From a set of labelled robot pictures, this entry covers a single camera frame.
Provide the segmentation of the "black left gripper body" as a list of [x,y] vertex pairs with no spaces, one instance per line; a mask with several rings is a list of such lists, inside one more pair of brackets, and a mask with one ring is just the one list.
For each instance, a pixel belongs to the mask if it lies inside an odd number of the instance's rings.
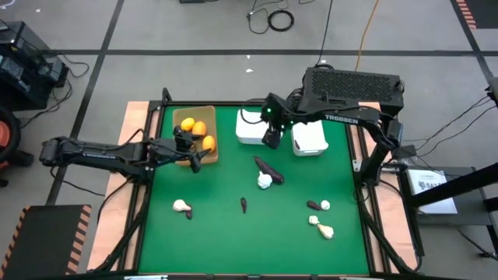
[[188,161],[193,173],[198,173],[202,168],[201,161],[194,158],[196,152],[188,149],[182,140],[183,134],[192,134],[182,131],[177,125],[173,129],[173,138],[156,138],[150,141],[150,166],[159,167],[178,161]]

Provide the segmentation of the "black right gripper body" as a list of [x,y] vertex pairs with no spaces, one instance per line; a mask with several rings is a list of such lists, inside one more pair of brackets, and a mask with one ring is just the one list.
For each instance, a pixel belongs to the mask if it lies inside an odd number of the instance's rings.
[[268,128],[262,142],[271,149],[277,149],[281,137],[289,124],[287,102],[277,95],[267,95],[261,106],[261,120]]

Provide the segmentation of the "large purple eggplant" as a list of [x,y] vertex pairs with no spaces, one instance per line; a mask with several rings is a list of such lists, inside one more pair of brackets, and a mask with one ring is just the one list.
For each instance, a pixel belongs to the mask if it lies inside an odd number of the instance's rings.
[[258,169],[263,174],[269,175],[276,184],[283,184],[284,183],[285,177],[280,172],[273,169],[270,165],[268,165],[260,157],[254,156],[254,161],[255,161],[256,165],[258,166]]

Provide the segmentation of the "wide white plastic basket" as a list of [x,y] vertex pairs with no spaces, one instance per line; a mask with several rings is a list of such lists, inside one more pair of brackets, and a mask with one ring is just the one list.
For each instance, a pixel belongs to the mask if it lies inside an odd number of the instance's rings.
[[269,124],[261,119],[260,112],[237,111],[236,136],[241,144],[263,145],[262,139],[268,128]]

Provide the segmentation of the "brown rectangular basket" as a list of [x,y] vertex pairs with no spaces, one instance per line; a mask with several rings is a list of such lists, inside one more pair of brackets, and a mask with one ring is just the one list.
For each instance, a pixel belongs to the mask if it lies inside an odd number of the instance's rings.
[[212,137],[214,149],[204,156],[201,160],[202,164],[214,163],[219,158],[218,142],[217,142],[217,128],[216,128],[216,109],[214,106],[203,107],[185,107],[173,110],[172,125],[173,127],[180,125],[186,118],[193,118],[196,122],[202,121],[205,126],[205,135],[199,140],[195,140],[194,146],[191,148],[192,152],[201,152],[203,150],[204,138],[206,136]]

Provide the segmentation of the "narrow white plastic basket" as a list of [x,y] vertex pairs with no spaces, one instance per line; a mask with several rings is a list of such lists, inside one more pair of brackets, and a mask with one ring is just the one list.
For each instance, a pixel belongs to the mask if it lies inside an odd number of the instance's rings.
[[295,124],[291,136],[296,156],[319,156],[328,148],[321,121]]

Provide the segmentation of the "light wooden side board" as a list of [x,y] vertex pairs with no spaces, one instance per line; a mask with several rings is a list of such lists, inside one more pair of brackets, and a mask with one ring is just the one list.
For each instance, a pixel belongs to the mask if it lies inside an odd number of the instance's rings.
[[[148,113],[148,102],[132,101],[128,103],[118,139],[120,144],[129,139],[137,129],[146,126]],[[134,187],[132,184],[124,184],[124,182],[125,178],[118,173],[112,173],[109,177],[106,194],[111,194],[120,186],[123,188],[107,200],[101,211],[100,219],[96,224],[96,235],[93,239],[89,262],[86,266],[88,270],[103,263],[142,206],[146,187]]]
[[[375,141],[370,137],[368,131],[358,126],[350,126],[349,132],[352,136],[352,144],[355,152],[355,159],[362,159],[371,156]],[[363,189],[364,194],[369,194],[366,200],[366,207],[369,213],[376,220],[376,224],[382,226],[383,233],[389,243],[396,250],[396,253],[411,269],[417,267],[416,252],[413,248],[412,237],[409,231],[409,224],[406,219],[405,209],[400,194],[393,187],[399,190],[398,176],[395,173],[382,172],[382,181],[372,191]],[[397,268],[387,258],[385,251],[381,250],[375,236],[369,231],[373,251],[374,266],[373,269],[379,272],[398,273]]]

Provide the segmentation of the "black computer case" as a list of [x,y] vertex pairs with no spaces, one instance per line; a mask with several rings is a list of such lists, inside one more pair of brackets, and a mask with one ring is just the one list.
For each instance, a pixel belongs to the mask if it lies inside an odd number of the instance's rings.
[[398,75],[308,68],[303,94],[329,104],[375,102],[381,111],[396,116],[404,107],[404,82]]

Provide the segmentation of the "small black power box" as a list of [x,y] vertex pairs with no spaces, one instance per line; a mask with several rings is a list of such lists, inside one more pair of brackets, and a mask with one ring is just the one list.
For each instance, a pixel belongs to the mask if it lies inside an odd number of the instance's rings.
[[396,162],[396,167],[400,170],[405,170],[414,166],[413,160],[416,156],[417,151],[414,145],[402,145],[395,151],[393,158]]

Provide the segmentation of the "black orange-striped floor mat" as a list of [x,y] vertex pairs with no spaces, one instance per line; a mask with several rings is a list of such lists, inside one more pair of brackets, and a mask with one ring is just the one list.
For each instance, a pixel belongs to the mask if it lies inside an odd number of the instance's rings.
[[91,212],[90,205],[25,207],[0,262],[0,280],[75,275]]
[[472,30],[498,29],[498,0],[456,0]]

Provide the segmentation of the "red and black vacuum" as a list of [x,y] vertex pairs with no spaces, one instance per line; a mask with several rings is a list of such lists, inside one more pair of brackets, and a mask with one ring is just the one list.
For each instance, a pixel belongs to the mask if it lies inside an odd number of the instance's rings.
[[0,106],[0,173],[9,166],[28,167],[33,154],[19,149],[20,122],[11,110]]

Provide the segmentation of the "black electronics box stack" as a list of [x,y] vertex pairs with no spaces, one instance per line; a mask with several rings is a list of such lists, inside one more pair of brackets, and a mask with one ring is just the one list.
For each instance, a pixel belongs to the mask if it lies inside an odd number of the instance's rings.
[[47,107],[65,85],[68,66],[23,21],[0,19],[0,105],[12,111]]

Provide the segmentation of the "white printed paper sheet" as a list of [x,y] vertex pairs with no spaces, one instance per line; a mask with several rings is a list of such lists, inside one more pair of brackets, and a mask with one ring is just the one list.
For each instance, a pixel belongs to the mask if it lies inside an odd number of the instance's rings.
[[448,182],[443,170],[408,169],[406,177],[413,196],[423,194],[424,205],[419,210],[429,215],[456,215],[458,213],[453,198],[441,199],[433,189]]

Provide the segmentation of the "black diagonal beam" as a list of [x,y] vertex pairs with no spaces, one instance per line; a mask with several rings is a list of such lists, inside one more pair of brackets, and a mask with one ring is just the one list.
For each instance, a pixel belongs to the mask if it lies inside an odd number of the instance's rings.
[[[433,192],[437,192],[441,196],[441,199],[452,198],[494,183],[498,183],[498,163],[450,180],[440,187],[433,189]],[[417,208],[424,205],[424,201],[423,194],[417,196],[411,195],[408,198],[409,204]]]

